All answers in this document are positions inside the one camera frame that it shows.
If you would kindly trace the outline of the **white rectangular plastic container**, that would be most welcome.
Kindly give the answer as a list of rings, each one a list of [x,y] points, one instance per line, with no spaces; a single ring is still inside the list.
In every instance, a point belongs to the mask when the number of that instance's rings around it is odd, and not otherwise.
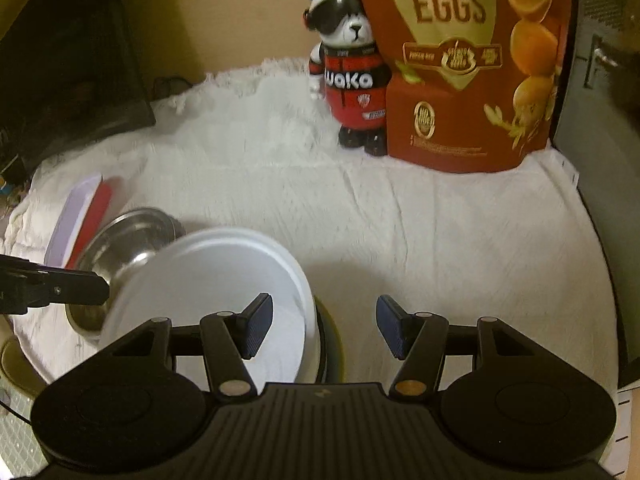
[[[46,266],[65,268],[82,219],[102,180],[102,174],[92,174],[76,183],[68,193],[44,254],[43,263]]]

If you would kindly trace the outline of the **white bowl blue outside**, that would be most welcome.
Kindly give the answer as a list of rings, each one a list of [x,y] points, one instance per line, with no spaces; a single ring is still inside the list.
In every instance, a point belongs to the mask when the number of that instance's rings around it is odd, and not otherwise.
[[[343,345],[337,326],[329,310],[318,296],[314,296],[318,335],[320,340],[320,358],[317,384],[339,384],[344,382],[345,359]]]

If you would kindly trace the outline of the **steel bowl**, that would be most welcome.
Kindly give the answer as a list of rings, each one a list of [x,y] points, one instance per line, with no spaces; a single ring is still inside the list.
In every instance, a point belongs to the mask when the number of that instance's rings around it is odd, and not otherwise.
[[[157,252],[184,234],[186,230],[176,218],[151,207],[127,211],[100,229],[79,254],[72,270],[91,271],[104,278],[110,286],[110,296],[100,306],[66,304],[66,318],[72,329],[96,347],[122,286]]]

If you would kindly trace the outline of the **red plastic container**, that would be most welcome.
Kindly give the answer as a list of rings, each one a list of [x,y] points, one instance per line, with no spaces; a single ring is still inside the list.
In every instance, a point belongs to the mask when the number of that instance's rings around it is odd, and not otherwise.
[[[66,262],[66,269],[70,270],[76,263],[82,252],[92,241],[99,229],[104,226],[105,217],[111,207],[114,193],[119,186],[119,177],[103,179],[96,188],[96,192],[89,204],[85,217],[82,219],[79,232],[75,238],[75,243],[70,253],[70,258]]]

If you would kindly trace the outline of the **white textured cloth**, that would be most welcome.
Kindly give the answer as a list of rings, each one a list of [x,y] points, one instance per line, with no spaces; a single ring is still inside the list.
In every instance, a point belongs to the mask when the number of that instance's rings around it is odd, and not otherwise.
[[[443,174],[344,150],[299,60],[208,76],[153,110],[151,128],[43,162],[2,222],[2,252],[41,261],[70,190],[103,174],[111,214],[151,206],[188,231],[242,226],[288,248],[334,319],[351,382],[396,373],[373,314],[387,294],[456,324],[501,318],[616,389],[608,268],[558,151]]]

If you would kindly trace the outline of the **black monitor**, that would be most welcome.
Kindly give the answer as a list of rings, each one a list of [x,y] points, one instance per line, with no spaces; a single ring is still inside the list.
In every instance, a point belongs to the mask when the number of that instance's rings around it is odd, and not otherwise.
[[[154,122],[122,0],[27,0],[1,39],[3,156],[34,171]]]

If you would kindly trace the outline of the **grey computer case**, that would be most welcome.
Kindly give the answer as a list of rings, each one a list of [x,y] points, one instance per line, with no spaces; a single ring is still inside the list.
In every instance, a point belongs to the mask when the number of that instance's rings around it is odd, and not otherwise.
[[[555,146],[602,245],[618,316],[618,385],[639,385],[639,0],[575,0]]]

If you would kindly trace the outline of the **red quail eggs bag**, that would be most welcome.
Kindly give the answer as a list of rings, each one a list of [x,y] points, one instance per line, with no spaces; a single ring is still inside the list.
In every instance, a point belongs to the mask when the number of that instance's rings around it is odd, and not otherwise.
[[[455,172],[518,166],[548,140],[572,0],[363,0],[392,76],[393,158]]]

